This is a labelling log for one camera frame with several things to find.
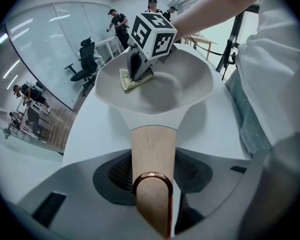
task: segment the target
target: chair seat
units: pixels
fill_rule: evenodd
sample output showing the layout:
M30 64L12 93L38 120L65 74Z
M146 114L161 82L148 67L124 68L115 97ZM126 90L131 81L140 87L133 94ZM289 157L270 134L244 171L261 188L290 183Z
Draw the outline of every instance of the chair seat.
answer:
M71 77L72 82L77 82L81 79L87 78L91 75L90 70L81 70L78 73L76 73L73 77Z

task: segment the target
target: frying pan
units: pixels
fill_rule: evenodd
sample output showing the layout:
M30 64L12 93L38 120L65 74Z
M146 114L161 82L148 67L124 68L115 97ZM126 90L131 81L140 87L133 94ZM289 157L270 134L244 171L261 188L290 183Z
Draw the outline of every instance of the frying pan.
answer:
M213 92L212 72L203 60L177 49L165 63L158 61L152 67L151 80L124 91L119 68L127 68L127 53L99 71L95 95L116 108L130 128L136 207L162 236L169 237L177 129L187 110Z

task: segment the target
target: pan handle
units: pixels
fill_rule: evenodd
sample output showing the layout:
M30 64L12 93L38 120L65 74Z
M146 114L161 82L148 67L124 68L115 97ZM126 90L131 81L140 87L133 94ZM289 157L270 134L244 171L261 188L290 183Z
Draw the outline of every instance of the pan handle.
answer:
M177 131L148 125L131 132L136 207L163 237L170 238Z

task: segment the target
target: black cable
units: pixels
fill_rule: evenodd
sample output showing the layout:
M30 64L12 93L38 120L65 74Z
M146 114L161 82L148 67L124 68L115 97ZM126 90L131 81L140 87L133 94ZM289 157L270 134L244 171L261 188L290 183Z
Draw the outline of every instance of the black cable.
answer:
M209 49L206 49L206 48L203 48L201 47L200 45L198 45L198 43L191 37L191 36L187 36L187 38L189 38L196 46L200 47L201 49L209 52L209 53L212 53L212 54L215 54L215 55L218 55L218 56L223 56L223 54L221 53L218 53L218 52L214 52L212 50L209 50Z

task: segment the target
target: black and white cube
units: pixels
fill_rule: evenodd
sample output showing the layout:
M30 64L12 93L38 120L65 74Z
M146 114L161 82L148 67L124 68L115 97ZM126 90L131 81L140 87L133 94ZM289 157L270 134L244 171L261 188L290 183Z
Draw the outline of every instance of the black and white cube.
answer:
M131 37L148 60L168 55L177 30L161 14L139 13L134 21Z

